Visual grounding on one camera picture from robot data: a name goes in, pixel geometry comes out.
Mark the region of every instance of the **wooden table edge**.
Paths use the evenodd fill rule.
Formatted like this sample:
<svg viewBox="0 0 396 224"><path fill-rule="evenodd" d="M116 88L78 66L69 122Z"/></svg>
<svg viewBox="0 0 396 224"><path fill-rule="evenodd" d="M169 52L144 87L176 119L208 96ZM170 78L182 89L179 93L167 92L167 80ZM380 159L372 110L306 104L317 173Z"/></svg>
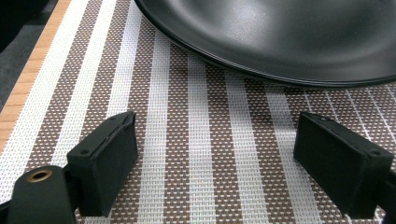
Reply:
<svg viewBox="0 0 396 224"><path fill-rule="evenodd" d="M3 154L7 141L11 136L41 64L46 58L52 40L58 31L70 2L71 0L58 0L49 21L38 38L32 54L0 113L0 155Z"/></svg>

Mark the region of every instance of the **black plate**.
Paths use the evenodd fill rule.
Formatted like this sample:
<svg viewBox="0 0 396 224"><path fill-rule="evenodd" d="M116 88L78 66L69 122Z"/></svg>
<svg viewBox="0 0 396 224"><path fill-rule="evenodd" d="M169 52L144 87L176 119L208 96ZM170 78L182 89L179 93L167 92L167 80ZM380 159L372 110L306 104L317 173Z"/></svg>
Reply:
<svg viewBox="0 0 396 224"><path fill-rule="evenodd" d="M135 0L210 63L299 87L396 80L395 0Z"/></svg>

